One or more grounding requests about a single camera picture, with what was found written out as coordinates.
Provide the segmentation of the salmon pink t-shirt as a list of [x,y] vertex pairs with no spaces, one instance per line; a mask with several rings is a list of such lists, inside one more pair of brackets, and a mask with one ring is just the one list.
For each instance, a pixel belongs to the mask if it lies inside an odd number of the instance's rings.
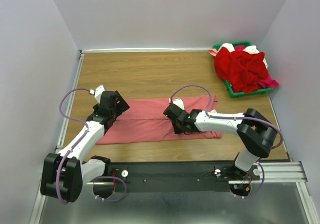
[[163,115],[168,98],[129,99],[129,109],[117,118],[98,145],[152,141],[222,138],[217,131],[175,134],[171,121]]

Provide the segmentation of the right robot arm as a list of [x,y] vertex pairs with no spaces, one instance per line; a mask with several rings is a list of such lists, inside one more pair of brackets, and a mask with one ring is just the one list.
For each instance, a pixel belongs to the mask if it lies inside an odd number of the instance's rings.
[[172,122],[176,134],[217,131],[238,136],[245,147],[237,154],[232,165],[222,172],[222,175],[237,180],[246,177],[256,161],[269,156],[275,138],[280,133],[276,126],[251,108],[238,114],[218,114],[198,109],[188,113],[171,103],[163,114]]

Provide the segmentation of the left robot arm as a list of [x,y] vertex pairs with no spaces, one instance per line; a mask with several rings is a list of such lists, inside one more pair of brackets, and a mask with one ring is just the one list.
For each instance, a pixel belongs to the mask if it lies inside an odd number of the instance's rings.
[[112,173],[108,158],[94,156],[88,162],[84,162],[84,158],[129,105],[118,91],[107,91],[103,85],[87,92],[97,101],[93,113],[65,148],[58,153],[49,153],[44,159],[40,193],[57,198],[63,204],[75,202],[82,187],[94,179],[123,182]]

